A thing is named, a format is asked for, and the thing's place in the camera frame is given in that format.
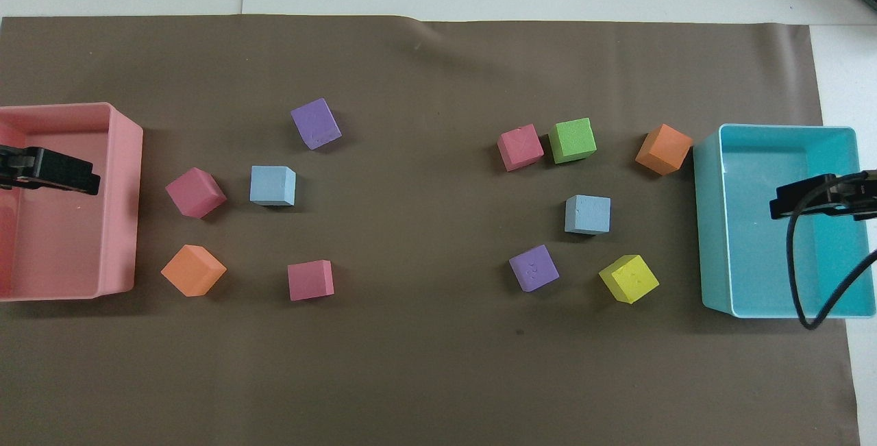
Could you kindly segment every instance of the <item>light blue cube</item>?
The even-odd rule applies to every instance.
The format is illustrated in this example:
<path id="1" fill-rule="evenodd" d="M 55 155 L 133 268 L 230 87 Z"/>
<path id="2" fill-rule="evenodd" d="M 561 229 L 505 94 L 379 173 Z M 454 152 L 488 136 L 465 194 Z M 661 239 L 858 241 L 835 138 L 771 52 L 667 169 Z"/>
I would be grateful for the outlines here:
<path id="1" fill-rule="evenodd" d="M 261 206 L 295 205 L 295 172 L 288 167 L 253 165 L 250 201 Z"/>
<path id="2" fill-rule="evenodd" d="M 566 230 L 572 234 L 605 234 L 612 200 L 601 196 L 577 195 L 567 199 Z"/>

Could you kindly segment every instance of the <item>pink plastic box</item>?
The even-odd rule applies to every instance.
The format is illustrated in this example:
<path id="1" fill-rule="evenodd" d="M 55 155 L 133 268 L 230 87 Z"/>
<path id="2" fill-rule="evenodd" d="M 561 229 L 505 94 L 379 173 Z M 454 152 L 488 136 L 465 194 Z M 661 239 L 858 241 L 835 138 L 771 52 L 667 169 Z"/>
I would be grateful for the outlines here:
<path id="1" fill-rule="evenodd" d="M 0 143 L 81 158 L 101 177 L 97 196 L 0 190 L 0 300 L 131 290 L 143 129 L 109 103 L 0 107 Z"/>

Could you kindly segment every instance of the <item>teal plastic box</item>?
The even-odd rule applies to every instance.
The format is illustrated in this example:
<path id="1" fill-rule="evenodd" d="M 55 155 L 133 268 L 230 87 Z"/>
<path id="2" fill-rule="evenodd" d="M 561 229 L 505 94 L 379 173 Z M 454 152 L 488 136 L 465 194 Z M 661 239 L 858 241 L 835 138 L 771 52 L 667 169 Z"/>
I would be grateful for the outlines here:
<path id="1" fill-rule="evenodd" d="M 860 171 L 849 127 L 725 124 L 695 146 L 702 299 L 739 318 L 796 318 L 786 264 L 788 219 L 771 219 L 776 188 L 819 174 Z M 804 313 L 814 317 L 837 284 L 868 254 L 865 222 L 802 216 L 795 265 Z M 868 269 L 831 318 L 874 315 Z"/>

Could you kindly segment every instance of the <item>foam block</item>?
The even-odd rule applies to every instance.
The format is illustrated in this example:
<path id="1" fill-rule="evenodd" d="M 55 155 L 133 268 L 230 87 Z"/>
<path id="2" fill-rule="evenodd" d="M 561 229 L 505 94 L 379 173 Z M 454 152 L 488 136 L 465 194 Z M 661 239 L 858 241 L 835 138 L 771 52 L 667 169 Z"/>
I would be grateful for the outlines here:
<path id="1" fill-rule="evenodd" d="M 517 283 L 524 292 L 533 292 L 540 286 L 560 278 L 545 244 L 520 253 L 509 259 L 508 264 L 511 264 Z"/>
<path id="2" fill-rule="evenodd" d="M 636 161 L 658 174 L 667 175 L 682 167 L 693 140 L 667 124 L 651 131 L 637 153 Z"/>
<path id="3" fill-rule="evenodd" d="M 538 162 L 545 155 L 533 124 L 500 134 L 496 145 L 508 172 Z"/>
<path id="4" fill-rule="evenodd" d="M 287 274 L 290 300 L 313 299 L 335 293 L 331 262 L 320 260 L 291 264 L 287 267 Z"/>
<path id="5" fill-rule="evenodd" d="M 594 155 L 597 144 L 591 130 L 591 119 L 560 122 L 548 133 L 554 163 L 572 162 Z"/>
<path id="6" fill-rule="evenodd" d="M 225 266 L 201 246 L 182 246 L 162 269 L 170 283 L 186 297 L 207 293 L 225 273 Z"/>
<path id="7" fill-rule="evenodd" d="M 658 286 L 658 280 L 642 256 L 626 255 L 600 271 L 600 277 L 616 300 L 634 303 Z"/>
<path id="8" fill-rule="evenodd" d="M 602 196 L 577 195 L 567 199 L 564 230 L 572 234 L 605 234 L 610 223 L 612 200 Z"/>
<path id="9" fill-rule="evenodd" d="M 261 206 L 295 205 L 295 172 L 288 167 L 253 165 L 250 201 Z"/>
<path id="10" fill-rule="evenodd" d="M 295 127 L 298 127 L 298 133 L 309 149 L 317 149 L 341 137 L 341 130 L 338 129 L 325 99 L 305 103 L 291 113 Z"/>
<path id="11" fill-rule="evenodd" d="M 165 188 L 181 214 L 203 218 L 217 206 L 225 203 L 225 194 L 219 189 L 213 175 L 201 169 L 189 169 Z"/>

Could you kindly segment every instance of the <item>brown surface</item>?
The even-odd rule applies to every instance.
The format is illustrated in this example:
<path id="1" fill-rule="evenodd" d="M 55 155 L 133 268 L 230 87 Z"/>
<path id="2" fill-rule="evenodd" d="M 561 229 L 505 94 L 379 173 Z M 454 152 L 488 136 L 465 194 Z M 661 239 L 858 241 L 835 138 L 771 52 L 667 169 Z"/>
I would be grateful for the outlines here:
<path id="1" fill-rule="evenodd" d="M 805 27 L 7 18 L 0 80 L 145 130 L 134 290 L 0 306 L 4 444 L 858 443 L 842 322 L 705 308 L 691 158 L 633 161 L 662 122 L 818 124 Z M 288 111 L 316 97 L 344 137 L 313 152 Z M 580 117 L 594 156 L 504 171 L 499 134 Z M 248 202 L 254 164 L 297 171 L 294 208 Z M 164 191 L 190 167 L 229 197 L 205 221 Z M 582 193 L 611 233 L 563 232 Z M 159 274 L 184 243 L 229 269 L 205 297 Z M 523 293 L 540 243 L 561 278 Z M 625 253 L 661 283 L 633 306 L 597 276 Z M 290 302 L 314 259 L 335 296 Z"/>

